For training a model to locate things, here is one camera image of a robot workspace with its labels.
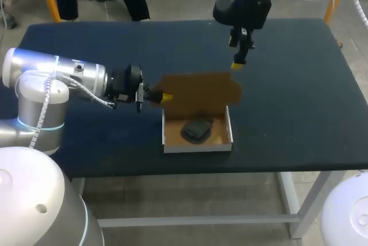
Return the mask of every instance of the cardboard box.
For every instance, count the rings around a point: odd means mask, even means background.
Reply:
[[[240,101],[242,88],[229,72],[166,75],[153,90],[173,95],[161,104],[164,153],[231,151],[228,105]],[[181,136],[181,129],[199,114],[213,120],[211,135],[202,144],[192,144]]]

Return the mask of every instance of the brown cardboard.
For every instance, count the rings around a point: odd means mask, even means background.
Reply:
[[[166,120],[188,120],[199,113],[224,115],[226,105],[242,98],[242,88],[230,72],[165,75],[152,90],[173,95],[161,103]]]

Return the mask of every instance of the tiled floor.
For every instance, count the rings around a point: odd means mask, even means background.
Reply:
[[[212,18],[215,0],[147,0],[153,21]],[[274,0],[269,17],[324,16],[327,1]],[[363,2],[368,12],[368,2]],[[27,26],[51,22],[43,0],[19,0],[10,10],[20,26],[7,31],[3,55],[16,47]],[[126,21],[129,15],[122,0],[93,3],[79,0],[81,21]],[[368,98],[368,32],[351,0],[341,1],[331,25],[356,81]],[[318,172],[295,173],[294,182],[302,201]],[[212,174],[98,178],[86,183],[85,199],[97,218],[181,216],[195,214],[278,213],[283,210],[273,174]],[[302,241],[289,238],[283,225],[267,226],[171,226],[114,228],[104,230],[106,246],[130,245],[247,245],[322,246],[319,222]]]

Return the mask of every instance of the table top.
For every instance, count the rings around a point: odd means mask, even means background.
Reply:
[[[214,21],[76,22],[32,25],[21,48],[162,74],[228,71],[230,27]],[[163,153],[161,110],[116,111],[70,100],[63,143],[52,157],[69,177],[320,171],[368,168],[368,106],[322,20],[267,20],[233,78],[243,99],[229,107],[232,152]],[[0,87],[0,118],[17,115]]]

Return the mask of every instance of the table leg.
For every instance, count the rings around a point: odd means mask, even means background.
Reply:
[[[290,225],[290,234],[293,239],[303,237],[320,213],[328,194],[342,180],[345,173],[346,171],[322,171],[318,175],[298,212],[300,222]]]
[[[85,189],[86,178],[73,178],[71,181],[72,187],[75,191],[82,196],[83,190]]]

